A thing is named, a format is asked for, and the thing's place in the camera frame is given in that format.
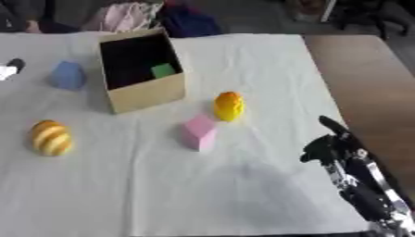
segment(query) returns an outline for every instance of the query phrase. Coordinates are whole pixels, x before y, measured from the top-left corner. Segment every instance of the green cube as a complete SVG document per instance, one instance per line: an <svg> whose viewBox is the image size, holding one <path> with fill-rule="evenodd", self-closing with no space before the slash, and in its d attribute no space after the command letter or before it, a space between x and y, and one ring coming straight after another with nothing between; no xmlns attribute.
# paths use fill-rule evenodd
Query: green cube
<svg viewBox="0 0 415 237"><path fill-rule="evenodd" d="M155 78L164 78L176 74L176 71L170 63L160 64L151 68Z"/></svg>

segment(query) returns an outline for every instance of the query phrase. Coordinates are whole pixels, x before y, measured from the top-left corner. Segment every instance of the white tablecloth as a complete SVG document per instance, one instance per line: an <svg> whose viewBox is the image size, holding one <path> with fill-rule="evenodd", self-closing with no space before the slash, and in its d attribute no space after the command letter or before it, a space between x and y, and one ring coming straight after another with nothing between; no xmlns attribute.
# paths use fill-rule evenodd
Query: white tablecloth
<svg viewBox="0 0 415 237"><path fill-rule="evenodd" d="M341 119L298 36L175 40L184 100L109 114L96 35L0 35L0 63L21 74L0 82L0 237L271 234L359 231L365 223L302 147ZM82 64L80 92L48 85L61 60ZM218 123L214 150L182 145L179 124L210 113L220 92L240 92L246 113ZM74 150L37 156L26 135L41 119L70 127Z"/></svg>

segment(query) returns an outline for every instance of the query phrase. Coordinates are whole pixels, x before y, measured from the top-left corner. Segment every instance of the yellow ball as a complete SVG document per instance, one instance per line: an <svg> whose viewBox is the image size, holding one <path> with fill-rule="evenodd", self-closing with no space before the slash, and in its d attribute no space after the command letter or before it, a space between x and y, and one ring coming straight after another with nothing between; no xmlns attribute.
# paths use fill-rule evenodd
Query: yellow ball
<svg viewBox="0 0 415 237"><path fill-rule="evenodd" d="M232 121L244 113L244 107L244 99L240 94L227 92L215 99L214 112L219 119Z"/></svg>
<svg viewBox="0 0 415 237"><path fill-rule="evenodd" d="M45 156L60 156L72 147L69 131L53 120L43 120L31 128L33 148Z"/></svg>

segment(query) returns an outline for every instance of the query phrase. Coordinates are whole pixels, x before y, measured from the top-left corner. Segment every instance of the wooden table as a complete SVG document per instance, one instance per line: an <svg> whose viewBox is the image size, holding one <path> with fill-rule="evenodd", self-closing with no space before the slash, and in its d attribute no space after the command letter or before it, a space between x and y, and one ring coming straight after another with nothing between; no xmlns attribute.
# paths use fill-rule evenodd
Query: wooden table
<svg viewBox="0 0 415 237"><path fill-rule="evenodd" d="M375 36L306 36L349 128L415 200L415 79Z"/></svg>

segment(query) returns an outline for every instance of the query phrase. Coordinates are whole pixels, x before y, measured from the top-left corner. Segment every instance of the cardboard box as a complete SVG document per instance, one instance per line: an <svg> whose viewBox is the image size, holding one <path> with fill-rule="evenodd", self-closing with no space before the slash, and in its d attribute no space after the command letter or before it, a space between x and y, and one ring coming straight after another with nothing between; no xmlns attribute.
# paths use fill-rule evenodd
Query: cardboard box
<svg viewBox="0 0 415 237"><path fill-rule="evenodd" d="M116 114L184 98L182 66L163 29L106 35L99 48Z"/></svg>

